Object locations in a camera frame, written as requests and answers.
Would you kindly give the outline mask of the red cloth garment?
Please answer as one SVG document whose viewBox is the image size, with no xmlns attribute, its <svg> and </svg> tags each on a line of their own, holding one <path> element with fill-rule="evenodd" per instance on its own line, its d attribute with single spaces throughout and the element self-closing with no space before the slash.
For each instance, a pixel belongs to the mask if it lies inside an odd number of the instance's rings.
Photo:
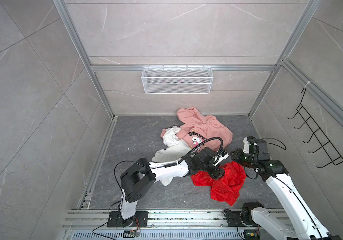
<svg viewBox="0 0 343 240">
<path fill-rule="evenodd" d="M 210 187 L 210 198 L 233 206 L 243 187 L 246 174 L 243 167 L 235 162 L 220 167 L 224 175 L 218 180 L 212 179 L 207 172 L 199 171 L 191 176 L 192 183 L 197 187 Z"/>
</svg>

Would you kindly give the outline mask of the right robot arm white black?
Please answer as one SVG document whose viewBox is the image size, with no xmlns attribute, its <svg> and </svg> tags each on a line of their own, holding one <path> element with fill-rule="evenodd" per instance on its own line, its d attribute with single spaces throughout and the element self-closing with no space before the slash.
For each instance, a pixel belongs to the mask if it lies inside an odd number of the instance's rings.
<svg viewBox="0 0 343 240">
<path fill-rule="evenodd" d="M 339 240 L 320 222 L 297 191 L 287 169 L 279 160 L 271 160 L 264 139 L 244 138 L 243 149 L 232 151 L 231 158 L 243 167 L 253 169 L 256 175 L 273 191 L 291 226 L 274 217 L 261 203 L 243 205 L 241 220 L 244 225 L 259 225 L 276 240 Z"/>
</svg>

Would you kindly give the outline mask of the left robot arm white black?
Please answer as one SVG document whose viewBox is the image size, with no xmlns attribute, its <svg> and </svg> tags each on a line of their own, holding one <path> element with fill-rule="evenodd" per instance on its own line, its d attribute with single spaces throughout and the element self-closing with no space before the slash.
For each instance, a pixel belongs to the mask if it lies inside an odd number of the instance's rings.
<svg viewBox="0 0 343 240">
<path fill-rule="evenodd" d="M 182 158 L 165 163 L 148 162 L 141 158 L 133 163 L 120 176 L 119 186 L 122 200 L 119 206 L 120 217 L 125 221 L 136 215 L 138 201 L 145 196 L 155 182 L 169 181 L 172 178 L 192 176 L 202 171 L 217 180 L 224 175 L 220 163 L 228 158 L 224 149 L 214 152 L 204 148 L 200 152 L 191 152 Z"/>
</svg>

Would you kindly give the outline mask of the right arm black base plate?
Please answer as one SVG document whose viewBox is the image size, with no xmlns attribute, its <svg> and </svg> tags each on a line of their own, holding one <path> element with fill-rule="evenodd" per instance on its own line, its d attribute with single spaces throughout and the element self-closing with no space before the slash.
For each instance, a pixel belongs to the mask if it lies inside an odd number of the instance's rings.
<svg viewBox="0 0 343 240">
<path fill-rule="evenodd" d="M 243 226 L 241 219 L 241 211 L 233 211 L 230 209 L 223 210 L 223 215 L 226 218 L 228 227 L 240 227 Z"/>
</svg>

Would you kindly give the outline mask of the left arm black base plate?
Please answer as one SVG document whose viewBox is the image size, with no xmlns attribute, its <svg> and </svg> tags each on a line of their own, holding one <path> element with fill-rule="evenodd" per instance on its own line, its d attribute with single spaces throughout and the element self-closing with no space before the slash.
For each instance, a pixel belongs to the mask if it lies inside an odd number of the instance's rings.
<svg viewBox="0 0 343 240">
<path fill-rule="evenodd" d="M 133 217 L 128 219 L 123 219 L 121 213 L 118 211 L 113 211 L 110 213 L 109 220 L 107 222 L 108 228 L 125 228 L 125 227 L 139 227 L 144 228 L 148 223 L 149 212 L 138 211 Z"/>
</svg>

